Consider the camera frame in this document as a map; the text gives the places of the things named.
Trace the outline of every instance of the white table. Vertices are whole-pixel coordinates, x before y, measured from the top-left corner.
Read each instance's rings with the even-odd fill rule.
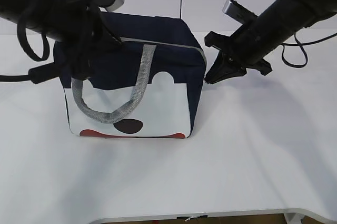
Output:
[[[307,30],[315,40],[333,30]],[[197,33],[202,42],[206,33]],[[31,41],[41,51],[39,36]],[[1,73],[35,65],[0,36]],[[337,221],[337,40],[281,49],[268,77],[204,87],[193,136],[73,136],[58,80],[0,84],[0,223],[99,224],[296,212]],[[205,49],[209,67],[217,51]],[[302,59],[297,48],[288,58]]]

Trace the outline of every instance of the gray zipper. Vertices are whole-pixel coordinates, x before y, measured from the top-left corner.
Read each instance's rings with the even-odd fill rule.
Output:
[[[201,48],[198,48],[198,47],[195,47],[195,46],[177,45],[177,44],[170,44],[170,43],[163,43],[163,42],[156,42],[156,41],[138,40],[136,38],[124,38],[124,37],[121,37],[121,40],[123,42],[133,41],[133,42],[160,44],[160,45],[176,46],[176,47],[184,47],[184,48],[193,48],[193,49],[198,50],[201,53],[202,58],[204,59],[205,65],[207,66],[207,59],[206,59],[204,51]]]

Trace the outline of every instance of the mesh handle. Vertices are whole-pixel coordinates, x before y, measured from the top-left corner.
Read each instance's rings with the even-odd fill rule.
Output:
[[[155,50],[156,50],[155,45],[143,46],[143,54],[136,85],[132,90],[131,98],[128,102],[123,104],[121,107],[119,107],[112,113],[92,110],[86,105],[86,103],[82,98],[83,81],[72,79],[73,97],[77,107],[87,117],[104,124],[117,123],[122,119],[124,119],[125,117],[127,117],[128,115],[130,115],[143,99],[148,84],[148,78],[150,77],[151,64]]]

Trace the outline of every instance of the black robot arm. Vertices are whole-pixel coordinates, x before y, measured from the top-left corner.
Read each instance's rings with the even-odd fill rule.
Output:
[[[263,58],[289,37],[337,13],[337,0],[276,0],[260,16],[235,1],[228,1],[225,13],[243,25],[230,37],[211,32],[205,43],[220,50],[206,75],[207,83],[244,76],[247,69],[262,75],[272,71]]]
[[[109,30],[100,7],[114,10],[118,0],[0,0],[0,17],[17,24],[17,37],[24,52],[33,60],[48,59],[50,51],[46,37],[61,41],[73,51],[62,65],[50,63],[30,69],[28,75],[0,76],[0,82],[32,81],[41,83],[60,75],[70,66],[72,77],[91,76],[90,48],[108,44],[109,49],[121,46],[120,38]],[[36,55],[29,45],[26,29],[38,32],[43,40],[43,55]]]

